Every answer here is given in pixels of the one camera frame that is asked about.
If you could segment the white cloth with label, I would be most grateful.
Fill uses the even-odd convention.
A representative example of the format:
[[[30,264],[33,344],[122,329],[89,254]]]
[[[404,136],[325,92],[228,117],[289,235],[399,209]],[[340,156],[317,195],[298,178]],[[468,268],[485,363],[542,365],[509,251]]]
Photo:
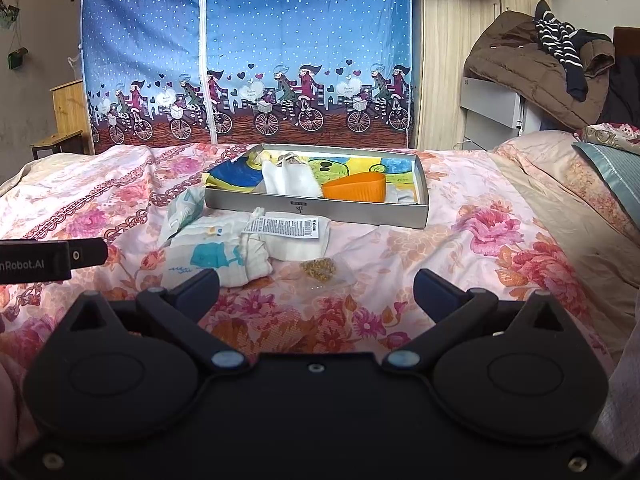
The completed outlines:
[[[324,257],[330,238],[330,220],[319,216],[267,212],[257,208],[242,233],[256,236],[271,258],[305,262]]]

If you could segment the blue bicycle print wardrobe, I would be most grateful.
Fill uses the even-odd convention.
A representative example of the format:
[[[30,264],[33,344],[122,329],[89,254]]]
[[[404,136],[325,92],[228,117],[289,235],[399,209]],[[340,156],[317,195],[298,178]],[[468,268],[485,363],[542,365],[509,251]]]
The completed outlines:
[[[411,0],[81,0],[94,147],[404,148]]]

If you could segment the green wall hanging planter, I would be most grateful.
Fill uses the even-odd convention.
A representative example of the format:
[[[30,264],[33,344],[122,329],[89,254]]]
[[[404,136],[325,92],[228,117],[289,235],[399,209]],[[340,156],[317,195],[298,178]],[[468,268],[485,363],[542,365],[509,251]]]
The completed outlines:
[[[17,4],[5,3],[0,0],[1,9],[1,28],[9,30],[12,34],[9,52],[6,56],[6,64],[9,70],[18,70],[25,62],[29,50],[23,46],[20,12],[21,9]]]

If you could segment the pale green tissue pack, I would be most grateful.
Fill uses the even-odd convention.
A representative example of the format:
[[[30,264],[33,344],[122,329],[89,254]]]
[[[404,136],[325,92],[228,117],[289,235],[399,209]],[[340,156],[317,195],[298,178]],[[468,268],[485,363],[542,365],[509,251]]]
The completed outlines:
[[[205,206],[203,185],[191,186],[180,193],[168,206],[166,217],[160,228],[158,244],[165,245],[171,237],[196,220]]]

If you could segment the floral patterned pillow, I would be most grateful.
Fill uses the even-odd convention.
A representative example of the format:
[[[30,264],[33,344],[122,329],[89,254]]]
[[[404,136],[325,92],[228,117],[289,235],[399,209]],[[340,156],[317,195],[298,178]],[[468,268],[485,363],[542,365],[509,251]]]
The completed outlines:
[[[616,148],[631,154],[640,154],[640,129],[629,124],[601,122],[582,128],[576,133],[582,142]]]

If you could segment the grey white drawer box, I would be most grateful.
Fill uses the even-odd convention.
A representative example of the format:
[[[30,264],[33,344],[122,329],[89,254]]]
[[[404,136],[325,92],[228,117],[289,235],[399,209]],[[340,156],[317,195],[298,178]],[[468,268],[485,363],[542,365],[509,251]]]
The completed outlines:
[[[464,150],[491,151],[507,140],[539,130],[542,110],[518,93],[491,81],[463,77]]]

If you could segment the dark wooden headboard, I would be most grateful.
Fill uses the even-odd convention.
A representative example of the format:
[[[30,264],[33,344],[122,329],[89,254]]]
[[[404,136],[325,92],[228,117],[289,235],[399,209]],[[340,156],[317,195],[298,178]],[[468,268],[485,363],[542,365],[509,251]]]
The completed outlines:
[[[614,28],[616,66],[612,79],[614,93],[626,108],[631,125],[639,127],[639,29]]]

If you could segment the blue yellow cartoon cloth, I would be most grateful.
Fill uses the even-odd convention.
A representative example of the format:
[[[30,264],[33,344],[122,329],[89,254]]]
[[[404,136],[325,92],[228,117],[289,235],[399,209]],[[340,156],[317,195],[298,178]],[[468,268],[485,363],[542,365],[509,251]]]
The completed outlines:
[[[202,175],[208,188],[240,193],[319,198],[323,187],[335,180],[382,174],[387,192],[416,186],[414,162],[382,156],[304,155],[262,150],[221,162]]]

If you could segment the small wooden stool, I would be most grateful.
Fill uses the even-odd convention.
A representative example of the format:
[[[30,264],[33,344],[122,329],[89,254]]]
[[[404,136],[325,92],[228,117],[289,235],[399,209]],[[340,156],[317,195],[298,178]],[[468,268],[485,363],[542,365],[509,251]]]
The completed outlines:
[[[32,144],[32,158],[51,154],[94,154],[85,84],[82,79],[66,82],[50,89],[55,132]]]

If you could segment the white towel with blue print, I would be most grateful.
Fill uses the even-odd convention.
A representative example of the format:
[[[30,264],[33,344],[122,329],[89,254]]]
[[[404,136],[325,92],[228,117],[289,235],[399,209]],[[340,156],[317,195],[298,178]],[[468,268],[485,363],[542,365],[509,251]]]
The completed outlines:
[[[265,243],[244,229],[252,215],[203,216],[182,228],[164,247],[160,284],[174,288],[201,270],[215,270],[222,287],[241,287],[272,273]]]

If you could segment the brown puffer jacket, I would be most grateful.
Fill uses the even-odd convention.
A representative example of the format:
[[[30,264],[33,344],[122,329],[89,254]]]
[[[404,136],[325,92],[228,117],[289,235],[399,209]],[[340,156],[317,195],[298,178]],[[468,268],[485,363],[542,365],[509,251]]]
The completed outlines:
[[[578,101],[566,91],[566,73],[538,41],[534,18],[506,11],[480,35],[465,60],[474,77],[501,84],[541,108],[566,128],[579,130],[599,118],[608,95],[608,71],[615,64],[615,47],[598,35],[579,51],[586,70],[588,93]]]

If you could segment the teal striped pillow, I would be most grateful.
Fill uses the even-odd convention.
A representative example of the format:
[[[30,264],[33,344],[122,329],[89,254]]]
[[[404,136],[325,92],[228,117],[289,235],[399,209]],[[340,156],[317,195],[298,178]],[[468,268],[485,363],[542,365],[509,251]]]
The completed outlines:
[[[640,158],[617,148],[587,142],[575,142],[574,148],[597,169],[624,211],[636,226],[640,214]]]

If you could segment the small bag of seeds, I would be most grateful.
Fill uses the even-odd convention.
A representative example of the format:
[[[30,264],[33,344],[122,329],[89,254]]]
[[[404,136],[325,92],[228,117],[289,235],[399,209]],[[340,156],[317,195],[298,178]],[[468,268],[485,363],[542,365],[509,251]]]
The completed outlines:
[[[311,281],[320,285],[348,283],[352,274],[346,264],[337,258],[319,258],[302,262],[300,268]]]

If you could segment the striped black white garment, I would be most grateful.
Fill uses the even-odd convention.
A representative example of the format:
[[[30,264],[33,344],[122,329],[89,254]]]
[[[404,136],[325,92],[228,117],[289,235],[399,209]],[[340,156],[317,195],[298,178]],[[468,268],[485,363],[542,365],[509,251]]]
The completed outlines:
[[[584,66],[574,45],[577,29],[561,22],[551,11],[546,0],[539,0],[534,24],[542,50],[553,56],[565,70],[566,92],[575,100],[584,102],[588,94]]]

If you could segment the white fluffy cloth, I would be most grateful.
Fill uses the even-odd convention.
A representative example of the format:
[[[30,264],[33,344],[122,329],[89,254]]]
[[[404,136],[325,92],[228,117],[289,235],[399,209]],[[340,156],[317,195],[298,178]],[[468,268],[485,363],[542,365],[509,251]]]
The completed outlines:
[[[268,195],[319,198],[320,184],[307,164],[262,161],[262,180]]]

